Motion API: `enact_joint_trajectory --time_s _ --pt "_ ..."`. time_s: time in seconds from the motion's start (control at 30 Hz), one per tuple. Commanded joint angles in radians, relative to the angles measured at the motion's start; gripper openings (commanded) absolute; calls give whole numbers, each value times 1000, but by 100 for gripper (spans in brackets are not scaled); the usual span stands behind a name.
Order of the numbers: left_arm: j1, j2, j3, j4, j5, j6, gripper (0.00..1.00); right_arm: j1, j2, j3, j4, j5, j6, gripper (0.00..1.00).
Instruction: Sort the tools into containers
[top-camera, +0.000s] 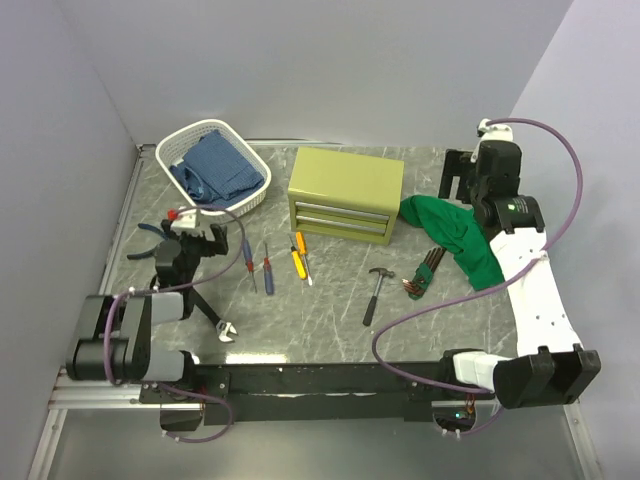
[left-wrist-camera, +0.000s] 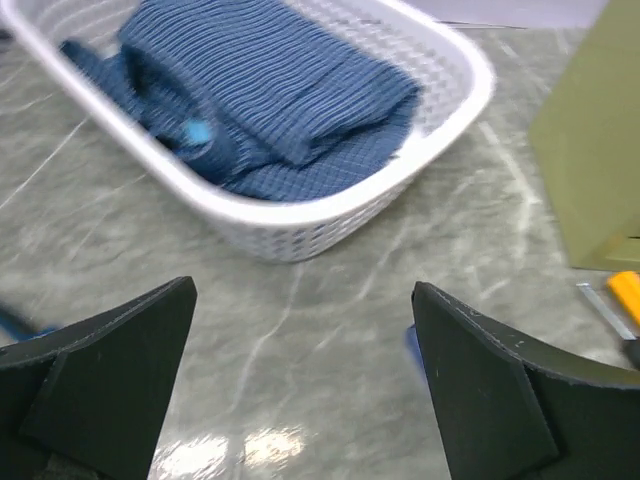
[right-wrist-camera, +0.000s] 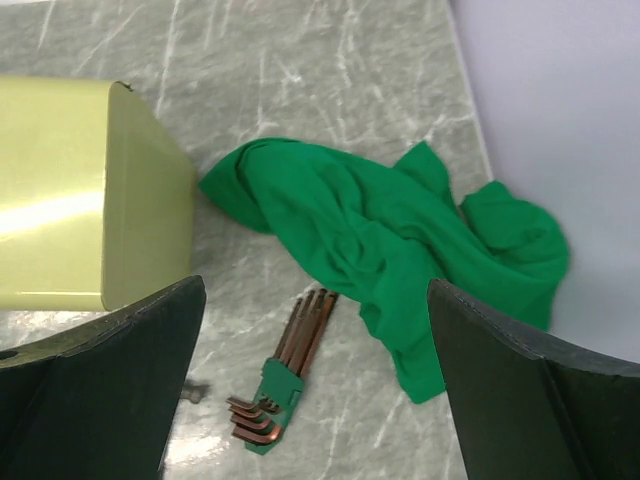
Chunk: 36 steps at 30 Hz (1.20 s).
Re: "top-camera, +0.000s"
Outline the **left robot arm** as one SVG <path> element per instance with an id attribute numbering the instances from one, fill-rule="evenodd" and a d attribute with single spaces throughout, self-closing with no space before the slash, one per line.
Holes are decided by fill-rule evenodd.
<path id="1" fill-rule="evenodd" d="M 152 345 L 152 327 L 182 321 L 198 308 L 215 327 L 222 342 L 237 334 L 221 319 L 192 285 L 204 257 L 225 255 L 227 228 L 211 225 L 199 234 L 176 233 L 162 223 L 165 239 L 155 248 L 156 293 L 132 296 L 117 303 L 113 296 L 85 298 L 67 358 L 67 375 L 77 381 L 113 380 L 116 383 L 163 382 L 175 401 L 192 399 L 199 388 L 196 361 L 183 350 L 167 351 Z"/>

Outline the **red blue screwdriver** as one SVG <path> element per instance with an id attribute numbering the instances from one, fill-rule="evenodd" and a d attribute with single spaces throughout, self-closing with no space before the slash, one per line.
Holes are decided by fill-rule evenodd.
<path id="1" fill-rule="evenodd" d="M 265 292 L 268 296 L 273 296 L 275 293 L 274 280 L 273 280 L 273 272 L 271 263 L 269 260 L 269 252 L 268 245 L 264 244 L 265 255 L 263 259 L 263 276 L 264 276 L 264 285 Z"/>

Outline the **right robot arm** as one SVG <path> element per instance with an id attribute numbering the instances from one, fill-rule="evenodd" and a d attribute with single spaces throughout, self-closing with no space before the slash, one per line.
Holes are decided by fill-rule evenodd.
<path id="1" fill-rule="evenodd" d="M 457 399 L 472 385 L 506 409 L 571 404 L 601 370 L 595 350 L 583 348 L 563 306 L 547 255 L 538 202 L 519 193 L 522 152 L 512 141 L 484 140 L 474 151 L 449 150 L 439 195 L 473 208 L 509 286 L 517 355 L 456 353 L 437 378 Z"/>

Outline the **olive green tool chest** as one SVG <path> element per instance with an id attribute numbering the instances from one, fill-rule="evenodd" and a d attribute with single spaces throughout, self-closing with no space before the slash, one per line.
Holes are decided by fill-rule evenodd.
<path id="1" fill-rule="evenodd" d="M 300 147 L 287 192 L 291 229 L 387 245 L 403 177 L 401 160 Z"/>

